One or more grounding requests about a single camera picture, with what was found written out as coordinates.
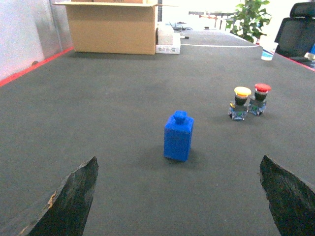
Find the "gray table surface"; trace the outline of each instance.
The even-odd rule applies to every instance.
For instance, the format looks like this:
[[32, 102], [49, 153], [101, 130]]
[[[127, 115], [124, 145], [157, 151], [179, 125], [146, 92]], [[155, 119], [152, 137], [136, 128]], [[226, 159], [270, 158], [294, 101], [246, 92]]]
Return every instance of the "gray table surface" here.
[[[96, 156], [84, 236], [279, 235], [259, 164], [315, 183], [315, 73], [219, 31], [185, 35], [180, 55], [72, 51], [0, 88], [0, 227]], [[234, 88], [256, 83], [272, 87], [266, 112], [232, 121]], [[185, 163], [163, 157], [175, 110], [195, 119]]]

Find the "red table edge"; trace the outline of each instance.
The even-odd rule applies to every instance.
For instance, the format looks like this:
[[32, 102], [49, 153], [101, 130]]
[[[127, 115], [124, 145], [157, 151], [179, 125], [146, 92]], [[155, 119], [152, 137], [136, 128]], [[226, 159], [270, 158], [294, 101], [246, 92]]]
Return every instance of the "red table edge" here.
[[71, 50], [73, 50], [73, 47], [70, 47], [70, 48], [68, 48], [68, 49], [66, 49], [66, 50], [64, 50], [64, 51], [62, 51], [60, 53], [57, 53], [57, 54], [55, 54], [55, 55], [53, 55], [53, 56], [51, 56], [51, 57], [49, 57], [49, 58], [47, 58], [47, 59], [37, 63], [36, 65], [33, 65], [33, 66], [31, 66], [31, 67], [29, 67], [29, 68], [27, 68], [25, 70], [22, 70], [22, 71], [17, 72], [17, 73], [15, 73], [13, 75], [10, 75], [9, 77], [4, 78], [3, 80], [0, 81], [0, 87], [10, 83], [13, 80], [16, 80], [16, 79], [20, 78], [21, 76], [23, 76], [23, 75], [31, 72], [32, 70], [35, 70], [36, 68], [38, 68], [38, 67], [40, 67], [40, 66], [42, 66], [42, 65], [44, 65], [44, 64], [46, 64], [46, 63], [48, 63], [50, 61], [52, 61], [52, 60], [62, 56], [63, 54], [66, 54], [67, 52], [69, 52]]
[[312, 71], [314, 71], [314, 72], [315, 72], [315, 69], [310, 68], [310, 67], [309, 67], [309, 66], [307, 66], [307, 65], [304, 65], [304, 64], [299, 63], [299, 62], [297, 62], [297, 61], [294, 61], [294, 60], [292, 60], [292, 59], [290, 59], [290, 58], [286, 58], [286, 59], [288, 59], [288, 60], [290, 60], [290, 61], [292, 61], [292, 62], [294, 62], [294, 63], [296, 63], [296, 64], [299, 64], [299, 65], [301, 65], [301, 66], [303, 66], [303, 67], [305, 67], [305, 68], [307, 68], [307, 69], [312, 70]]

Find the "potted plant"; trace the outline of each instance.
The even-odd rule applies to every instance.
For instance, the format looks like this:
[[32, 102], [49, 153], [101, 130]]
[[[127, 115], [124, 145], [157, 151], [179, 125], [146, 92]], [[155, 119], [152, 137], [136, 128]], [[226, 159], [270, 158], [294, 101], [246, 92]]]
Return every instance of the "potted plant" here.
[[236, 12], [226, 21], [226, 28], [232, 34], [253, 43], [255, 38], [266, 35], [261, 28], [269, 24], [271, 15], [262, 6], [268, 3], [268, 0], [244, 0], [244, 3], [236, 6]]

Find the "blue block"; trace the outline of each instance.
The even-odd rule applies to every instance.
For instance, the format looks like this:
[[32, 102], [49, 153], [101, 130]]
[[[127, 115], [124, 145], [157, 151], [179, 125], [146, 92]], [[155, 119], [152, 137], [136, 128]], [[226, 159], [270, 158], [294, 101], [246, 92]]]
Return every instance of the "blue block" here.
[[185, 111], [176, 111], [164, 128], [164, 156], [187, 161], [193, 128], [193, 118]]

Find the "office chair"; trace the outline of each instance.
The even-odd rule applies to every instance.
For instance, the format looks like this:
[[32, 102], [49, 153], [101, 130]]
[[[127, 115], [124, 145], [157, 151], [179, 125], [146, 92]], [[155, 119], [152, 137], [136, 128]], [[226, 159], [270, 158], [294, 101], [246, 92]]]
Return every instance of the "office chair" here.
[[296, 3], [290, 17], [284, 18], [280, 25], [275, 42], [276, 53], [298, 62], [304, 58], [315, 44], [315, 2]]

